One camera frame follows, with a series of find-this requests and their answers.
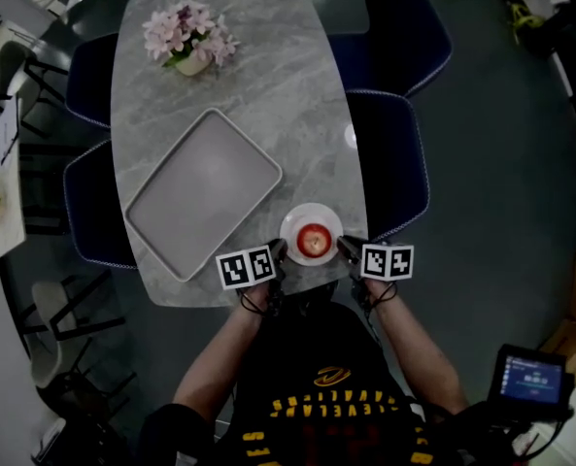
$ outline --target screen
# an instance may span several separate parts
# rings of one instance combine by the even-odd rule
[[[545,404],[559,401],[561,366],[508,355],[501,382],[501,395]]]

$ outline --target flower pot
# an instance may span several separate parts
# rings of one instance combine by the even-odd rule
[[[212,62],[212,56],[206,57],[205,60],[199,60],[196,55],[190,55],[176,63],[175,67],[184,76],[194,76],[208,67],[210,62]]]

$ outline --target red apple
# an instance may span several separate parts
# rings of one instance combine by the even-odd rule
[[[321,224],[307,224],[298,232],[296,244],[303,255],[315,259],[330,250],[333,239]]]

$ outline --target flower arrangement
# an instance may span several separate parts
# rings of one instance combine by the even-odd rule
[[[154,60],[164,53],[171,54],[164,67],[189,57],[208,63],[214,59],[221,66],[240,44],[229,34],[223,14],[213,21],[209,7],[192,0],[172,5],[168,11],[154,12],[143,27],[145,48]]]

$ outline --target person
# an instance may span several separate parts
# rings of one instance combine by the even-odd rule
[[[441,410],[433,419],[464,410],[456,370],[395,286],[364,282],[415,396]],[[308,292],[306,310],[302,298],[286,297],[278,316],[264,317],[257,310],[267,308],[268,283],[249,289],[246,298],[257,309],[235,308],[186,372],[173,403],[146,419],[140,462],[462,464],[412,412],[356,313],[317,301],[317,294],[325,296],[320,288]],[[215,420],[236,383],[230,426],[215,443]]]

